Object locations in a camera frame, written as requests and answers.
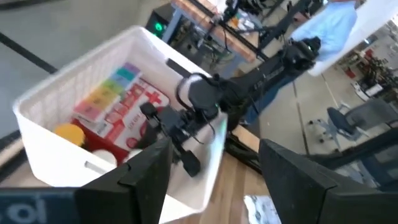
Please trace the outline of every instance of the gray floor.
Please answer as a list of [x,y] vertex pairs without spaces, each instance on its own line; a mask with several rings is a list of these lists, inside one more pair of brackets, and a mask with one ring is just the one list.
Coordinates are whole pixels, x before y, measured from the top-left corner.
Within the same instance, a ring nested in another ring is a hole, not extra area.
[[[166,1],[53,2],[2,12],[0,30],[39,57],[61,67],[128,26],[144,25],[151,10]],[[284,14],[285,11],[277,10],[267,24],[275,24]],[[272,55],[281,45],[282,42],[274,40],[265,49],[265,53]],[[0,47],[1,80],[10,80],[2,81],[0,85],[0,103],[5,102],[4,105],[10,105],[10,100],[24,89],[47,76],[38,68],[30,69],[28,65],[25,68],[22,66],[24,60],[16,59],[17,56],[7,48]],[[247,72],[258,63],[242,64],[240,67]],[[279,92],[275,102],[261,114],[257,128],[253,128],[254,132],[261,138],[271,139],[301,154],[305,153],[306,147],[311,153],[326,153],[334,149],[332,144],[319,144],[319,131],[312,130],[305,123],[310,119],[325,118],[326,109],[336,106],[336,102],[340,100],[351,105],[360,104],[361,100],[354,94],[350,81],[341,70],[334,68],[320,77],[303,75],[294,83],[295,86],[288,85]],[[11,109],[5,109],[4,114],[11,118]],[[9,127],[15,128],[15,122],[11,121]],[[343,147],[349,145],[350,143],[344,142]],[[32,176],[28,164],[20,167],[14,175],[0,184],[1,187],[28,185],[43,185]]]

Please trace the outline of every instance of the person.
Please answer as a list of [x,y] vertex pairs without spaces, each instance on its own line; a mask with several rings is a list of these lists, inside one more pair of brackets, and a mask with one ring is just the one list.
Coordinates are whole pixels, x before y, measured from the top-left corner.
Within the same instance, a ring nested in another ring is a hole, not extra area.
[[[343,50],[357,19],[358,4],[359,0],[330,0],[322,12],[296,29],[290,38],[294,41],[301,41],[306,38],[318,37],[321,40],[321,48],[316,61],[328,60]],[[287,76],[274,85],[248,109],[241,124],[249,125],[255,121],[259,116],[258,113],[261,113],[275,99],[279,89],[300,75]]]

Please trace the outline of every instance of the wooden table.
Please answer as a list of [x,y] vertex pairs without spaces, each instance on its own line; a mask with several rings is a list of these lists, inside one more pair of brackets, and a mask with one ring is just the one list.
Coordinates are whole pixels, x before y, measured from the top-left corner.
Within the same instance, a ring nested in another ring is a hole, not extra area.
[[[207,0],[197,0],[207,9],[213,13],[217,13],[216,6]],[[166,29],[163,41],[168,42],[177,27],[177,24],[182,16],[189,19],[195,25],[200,26],[204,30],[208,30],[211,27],[211,18],[206,16],[206,14],[192,4],[189,0],[171,0],[172,6],[175,8],[175,12],[168,28]],[[231,21],[228,23],[234,29],[238,29]],[[213,39],[224,45],[225,40],[228,49],[235,54],[234,60],[225,66],[224,70],[220,72],[220,75],[224,78],[229,78],[232,76],[235,69],[241,62],[251,63],[256,59],[256,53],[251,49],[246,47],[239,39],[230,34],[228,31],[224,30],[221,26],[217,26],[211,33]],[[253,46],[258,47],[259,33],[252,32],[249,35],[242,35],[248,42]]]
[[[241,126],[234,133],[243,143],[258,151],[259,138]],[[245,195],[269,195],[269,192],[261,175],[224,153],[207,209],[169,224],[248,224],[243,202]]]

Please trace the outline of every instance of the red cross symbol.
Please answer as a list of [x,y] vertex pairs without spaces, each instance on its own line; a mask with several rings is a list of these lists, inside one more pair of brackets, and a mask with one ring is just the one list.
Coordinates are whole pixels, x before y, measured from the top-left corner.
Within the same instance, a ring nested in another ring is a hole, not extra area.
[[162,100],[160,100],[160,98],[159,98],[159,96],[160,96],[159,93],[157,93],[156,91],[154,93],[145,92],[145,95],[148,96],[148,98],[149,98],[148,102],[149,103],[158,103],[158,104],[160,104],[162,102]]

